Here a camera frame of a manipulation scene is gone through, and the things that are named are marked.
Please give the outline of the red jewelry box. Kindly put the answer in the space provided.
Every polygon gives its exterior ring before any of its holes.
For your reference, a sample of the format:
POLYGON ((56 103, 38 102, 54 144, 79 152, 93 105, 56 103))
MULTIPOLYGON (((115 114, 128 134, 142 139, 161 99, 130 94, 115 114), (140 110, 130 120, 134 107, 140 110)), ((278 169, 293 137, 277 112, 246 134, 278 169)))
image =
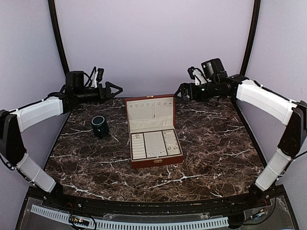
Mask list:
MULTIPOLYGON (((129 136, 132 133, 174 129, 176 101, 172 94, 128 98, 125 100, 129 136)), ((149 168, 182 163, 184 154, 173 157, 133 161, 132 168, 149 168)))

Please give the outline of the red jewelry tray insert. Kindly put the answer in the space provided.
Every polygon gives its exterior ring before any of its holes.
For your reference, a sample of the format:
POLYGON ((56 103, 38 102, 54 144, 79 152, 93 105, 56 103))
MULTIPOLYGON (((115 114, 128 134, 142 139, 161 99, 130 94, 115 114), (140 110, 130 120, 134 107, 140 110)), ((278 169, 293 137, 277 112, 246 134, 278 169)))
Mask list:
POLYGON ((130 136, 131 159, 133 161, 159 159, 182 155, 182 150, 174 129, 165 129, 150 132, 132 133, 130 136), (168 150, 169 146, 178 149, 168 150))

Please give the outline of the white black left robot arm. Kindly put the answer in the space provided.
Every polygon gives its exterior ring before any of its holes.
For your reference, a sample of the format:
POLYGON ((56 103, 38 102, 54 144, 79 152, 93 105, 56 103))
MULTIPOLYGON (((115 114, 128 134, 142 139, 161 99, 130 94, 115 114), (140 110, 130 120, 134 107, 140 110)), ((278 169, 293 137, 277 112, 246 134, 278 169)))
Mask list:
POLYGON ((103 68, 91 75, 84 71, 70 71, 57 92, 28 105, 0 112, 0 159, 11 171, 16 170, 28 182, 49 194, 49 201, 63 209, 68 199, 60 191, 61 185, 32 157, 25 145, 23 133, 54 117, 68 114, 80 104, 105 103, 123 92, 123 88, 109 81, 102 83, 103 68))

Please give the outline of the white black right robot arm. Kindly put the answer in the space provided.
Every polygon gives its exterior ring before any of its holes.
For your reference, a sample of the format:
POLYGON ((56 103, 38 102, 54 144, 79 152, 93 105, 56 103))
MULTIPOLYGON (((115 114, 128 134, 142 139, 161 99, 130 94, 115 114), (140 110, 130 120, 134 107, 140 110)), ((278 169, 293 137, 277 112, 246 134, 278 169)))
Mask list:
POLYGON ((229 76, 219 58, 202 62, 200 68, 188 68, 188 74, 192 82, 180 84, 176 97, 199 102, 229 98, 234 103, 254 106, 257 115, 269 115, 284 125, 276 152, 245 196, 245 204, 255 208, 263 201, 263 193, 303 155, 301 148, 307 138, 307 104, 282 96, 242 74, 229 76))

